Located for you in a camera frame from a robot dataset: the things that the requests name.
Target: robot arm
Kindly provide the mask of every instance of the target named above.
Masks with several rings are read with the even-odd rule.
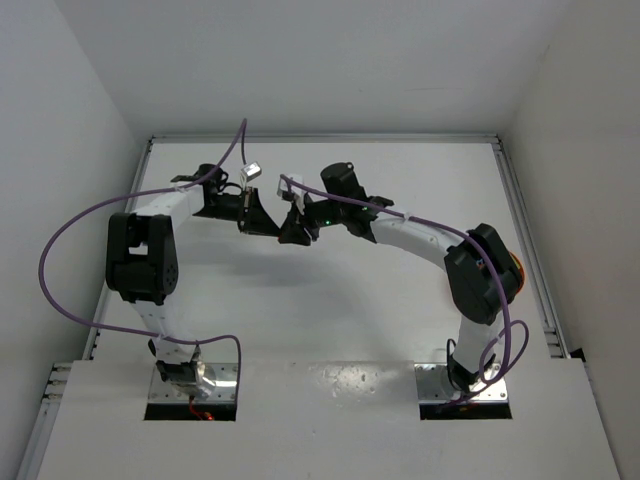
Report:
[[[180,185],[202,178],[212,168],[201,165],[194,175],[174,178],[175,192],[132,213],[114,214],[109,222],[107,285],[132,304],[149,330],[160,335],[149,346],[165,381],[194,396],[202,384],[199,348],[184,349],[162,340],[189,337],[171,294],[178,281],[174,230],[193,215],[235,221],[243,233],[277,237],[281,244],[303,246],[316,241],[320,229],[340,224],[356,237],[402,248],[437,265],[447,273],[454,302],[462,314],[457,346],[447,359],[449,378],[458,389],[469,391],[480,375],[480,357],[501,324],[496,322],[501,314],[496,285],[475,248],[438,228],[368,207],[331,199],[312,201],[306,192],[284,180],[278,194],[291,202],[291,209],[278,227],[262,207],[258,190],[246,185],[257,176],[256,171],[259,174],[257,164],[243,169],[243,187],[237,195],[225,193],[228,175],[220,169],[208,181],[180,189]],[[383,208],[394,204],[384,197],[367,196],[350,163],[330,165],[321,177],[329,194]],[[301,177],[289,178],[302,183]],[[492,227],[480,224],[468,234],[489,254],[510,303],[523,283],[518,266]],[[146,246],[146,252],[140,251],[141,246]],[[487,365],[492,361],[489,355]]]
[[[159,336],[149,341],[156,366],[165,381],[190,396],[198,396],[204,369],[198,347],[185,348],[163,337],[192,339],[174,302],[178,259],[174,232],[191,216],[235,221],[240,231],[277,236],[280,229],[264,211],[258,189],[245,186],[240,193],[224,193],[228,175],[218,169],[200,185],[183,190],[208,172],[201,165],[194,175],[173,179],[174,192],[157,197],[131,213],[116,213],[109,220],[106,281],[138,312],[147,329]],[[243,183],[256,175],[254,165]]]
[[[327,193],[331,195],[381,207],[393,205],[393,201],[383,197],[368,197],[350,163],[331,165],[322,171],[321,177]],[[302,183],[299,177],[289,178]],[[499,321],[501,305],[497,286],[476,249],[444,230],[374,212],[367,207],[332,199],[313,202],[301,188],[289,188],[284,179],[280,182],[278,194],[292,203],[279,238],[281,243],[309,245],[318,238],[321,228],[343,224],[357,237],[401,248],[433,263],[447,274],[454,303],[462,314],[455,351],[447,358],[449,379],[454,387],[469,392],[480,376],[482,354],[489,342],[496,338],[502,324]],[[394,210],[406,213],[398,207]],[[488,253],[507,301],[511,303],[522,287],[524,277],[500,236],[486,224],[470,230],[468,235]],[[493,358],[493,351],[488,352],[485,368],[491,365]]]

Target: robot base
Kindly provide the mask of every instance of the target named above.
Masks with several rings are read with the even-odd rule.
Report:
[[[491,367],[489,378],[500,369],[499,364]],[[444,363],[418,363],[415,365],[418,404],[422,420],[457,419],[510,419],[509,395],[504,380],[496,382],[484,392],[458,405],[443,406],[460,398],[460,392],[451,387],[447,377],[447,365]],[[471,387],[477,392],[485,387],[478,380]]]
[[[193,400],[193,409],[208,412],[216,421],[235,421],[235,363],[205,363],[200,394]],[[147,398],[145,420],[200,420],[189,408],[189,397],[163,382],[154,369]]]

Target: black bracket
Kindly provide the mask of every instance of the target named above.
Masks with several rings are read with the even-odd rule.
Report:
[[[468,234],[489,255],[500,277],[507,302],[511,303],[524,279],[500,235],[495,228],[484,223],[469,230]],[[449,248],[444,264],[458,310],[472,322],[491,325],[501,310],[498,286],[477,250],[464,241]]]
[[[352,163],[334,163],[320,173],[327,193],[347,197],[354,200],[373,203],[381,207],[393,205],[393,201],[383,197],[368,197],[358,178]],[[378,212],[368,207],[361,207],[335,200],[313,202],[308,195],[304,197],[304,215],[295,203],[282,225],[278,239],[280,243],[295,243],[309,246],[316,241],[321,228],[332,225],[344,225],[349,233],[375,243],[371,222],[377,218]]]
[[[496,359],[496,354],[491,355],[491,358],[487,360],[484,366],[485,372],[491,368],[493,361]],[[449,381],[454,387],[459,388],[465,393],[469,393],[471,386],[474,385],[480,378],[480,372],[470,372],[462,365],[460,365],[453,355],[447,358],[447,371],[449,373]]]
[[[147,346],[151,354],[156,357],[156,345],[152,339],[149,339]],[[156,368],[158,369],[158,373],[160,373],[160,379],[163,382],[168,380],[174,384],[197,386],[201,353],[200,346],[198,345],[193,351],[191,360],[188,362],[167,363],[163,360],[156,360]]]
[[[215,166],[204,163],[193,175],[178,175],[172,182],[194,182],[209,173]],[[242,233],[277,237],[280,228],[271,219],[262,203],[258,189],[246,187],[239,194],[224,193],[229,175],[219,168],[213,176],[202,183],[204,208],[195,217],[215,218],[236,222]]]
[[[129,248],[147,245],[147,254]],[[125,302],[136,300],[162,305],[178,283],[178,257],[171,217],[138,217],[115,213],[109,219],[107,240],[107,286],[120,293]]]

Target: metal mounting plate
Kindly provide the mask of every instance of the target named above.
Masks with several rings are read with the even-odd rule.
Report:
[[[500,365],[496,364],[492,368],[492,374],[495,375],[500,369]],[[460,393],[448,387],[447,365],[445,363],[417,363],[416,384],[418,386],[418,403],[420,405],[439,405],[456,400]],[[477,392],[484,388],[485,384],[478,381],[473,387],[472,392]],[[499,380],[491,385],[484,392],[476,395],[465,403],[492,403],[504,404],[509,403],[509,395],[507,393],[507,384],[504,380]]]
[[[206,385],[202,395],[194,399],[194,404],[231,405],[235,403],[238,365],[235,363],[205,363]],[[154,369],[147,398],[150,405],[189,403],[189,397],[177,391],[168,382],[163,382],[160,373]]]

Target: purple cable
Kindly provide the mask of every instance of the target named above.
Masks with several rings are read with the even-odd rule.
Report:
[[[235,136],[233,137],[233,140],[231,141],[229,148],[227,148],[227,151],[224,153],[220,161],[211,169],[211,171],[209,171],[206,175],[199,178],[198,180],[188,183],[187,185],[184,185],[181,188],[182,189],[191,188],[196,185],[200,185],[201,183],[204,183],[209,178],[211,178],[216,173],[216,171],[220,168],[220,166],[222,166],[222,164],[227,160],[227,158],[229,158],[229,155],[231,155],[231,152],[233,151],[234,147],[238,143],[238,140],[240,139],[241,136],[242,136],[242,143],[244,144],[244,136],[245,136],[246,129],[247,129],[247,119],[245,118],[242,120],[242,123],[240,124],[240,128],[238,129]],[[44,294],[47,301],[51,304],[51,306],[55,308],[59,313],[67,317],[69,320],[73,320],[74,322],[79,323],[80,325],[84,325],[86,327],[95,327],[99,329],[113,330],[115,332],[122,332],[122,333],[132,333],[135,335],[145,335],[147,337],[152,337],[152,338],[159,337],[160,336],[159,334],[149,332],[147,330],[138,330],[135,328],[118,327],[116,325],[107,325],[107,324],[91,322],[89,320],[85,320],[84,318],[78,317],[73,313],[67,311],[51,295],[51,292],[49,291],[49,287],[47,287],[47,282],[44,278],[44,267],[45,267],[45,262],[47,261],[47,256],[49,255],[49,251],[51,250],[51,247],[53,247],[53,244],[56,242],[56,240],[58,240],[60,235],[62,235],[71,225],[76,223],[81,218],[86,217],[90,213],[95,212],[96,210],[102,207],[111,205],[112,203],[121,202],[123,200],[128,200],[130,198],[143,197],[146,195],[157,195],[160,193],[170,193],[175,191],[176,190],[171,187],[158,188],[155,190],[146,190],[142,192],[129,193],[127,195],[120,195],[119,197],[110,198],[109,200],[104,200],[100,203],[96,203],[95,205],[87,208],[86,210],[77,214],[67,223],[62,225],[62,227],[60,227],[58,231],[56,231],[53,234],[53,236],[49,239],[49,241],[45,245],[44,250],[42,250],[42,254],[40,255],[40,262],[38,263],[38,281],[40,282],[40,288],[42,289],[42,293]],[[163,337],[163,339],[172,343],[180,344],[180,345],[206,345],[207,343],[213,343],[220,340],[226,340],[226,339],[233,340],[236,344],[236,349],[238,350],[238,378],[236,382],[236,405],[237,405],[238,393],[240,388],[240,371],[242,370],[242,348],[240,347],[240,340],[238,340],[238,337],[236,337],[235,335],[220,335],[217,337],[206,338],[204,340],[182,340],[182,339],[173,338],[173,337]]]
[[[293,185],[294,187],[298,187],[298,188],[300,188],[300,189],[302,189],[304,191],[307,191],[307,192],[312,193],[314,195],[318,195],[319,197],[324,197],[324,198],[328,198],[329,200],[334,200],[334,201],[343,202],[343,203],[350,203],[352,205],[358,205],[358,206],[361,206],[361,207],[370,208],[372,210],[383,212],[383,213],[386,213],[388,215],[393,215],[395,217],[404,218],[404,215],[402,213],[400,213],[400,212],[396,212],[394,210],[390,210],[388,208],[384,208],[384,207],[381,207],[379,205],[375,205],[373,203],[363,202],[361,200],[354,200],[352,198],[341,197],[339,195],[333,195],[333,194],[330,194],[330,193],[327,193],[327,192],[322,192],[320,190],[316,190],[315,188],[311,188],[311,187],[308,187],[308,186],[303,185],[301,183],[298,183],[295,180],[290,179],[286,175],[280,175],[280,178],[283,179],[287,183],[287,185]],[[495,338],[494,340],[489,342],[489,344],[485,347],[484,351],[482,352],[482,355],[480,356],[480,366],[479,366],[478,371],[480,372],[480,377],[481,377],[482,381],[487,385],[487,387],[489,387],[493,383],[495,383],[498,380],[500,380],[501,378],[503,378],[507,374],[507,372],[511,369],[511,367],[515,364],[515,361],[514,361],[513,364],[510,364],[510,361],[511,361],[511,327],[515,322],[511,321],[511,316],[509,315],[509,303],[507,302],[507,296],[506,296],[506,294],[504,292],[504,289],[502,288],[502,282],[500,281],[500,277],[498,275],[498,272],[496,271],[495,267],[493,266],[493,263],[491,262],[491,259],[489,258],[489,255],[487,254],[487,252],[485,252],[485,250],[482,248],[482,246],[480,246],[480,244],[478,242],[476,242],[473,238],[471,238],[466,233],[464,233],[464,232],[462,232],[460,230],[457,230],[457,229],[455,229],[453,227],[449,227],[448,225],[443,225],[441,223],[433,222],[431,220],[425,220],[424,218],[420,218],[420,217],[411,216],[411,217],[409,217],[409,220],[412,221],[412,222],[420,223],[420,224],[425,225],[427,227],[433,227],[433,228],[438,228],[440,230],[445,230],[447,232],[453,233],[454,235],[457,235],[457,236],[463,238],[464,240],[469,242],[478,251],[478,253],[482,257],[482,259],[484,260],[484,263],[489,268],[489,273],[491,273],[491,277],[493,278],[493,281],[496,283],[496,285],[498,287],[498,296],[500,297],[500,305],[502,307],[503,316],[504,316],[504,328],[502,329],[502,331],[498,335],[498,338],[504,336],[504,353],[503,353],[503,358],[502,358],[502,365],[500,366],[500,371],[498,372],[498,375],[496,375],[492,379],[487,379],[486,376],[485,376],[485,372],[484,372],[484,365],[485,364],[483,363],[483,361],[484,361],[485,357],[487,356],[488,352],[490,352],[491,349],[493,348],[493,346],[498,342],[498,338]],[[528,329],[527,325],[522,320],[517,320],[517,322],[522,323],[523,327],[525,328],[526,338],[527,338],[527,343],[528,343],[529,329]],[[516,361],[522,356],[522,353],[524,352],[524,348],[526,348],[526,344],[524,344],[523,347],[520,349],[520,352],[516,356]]]

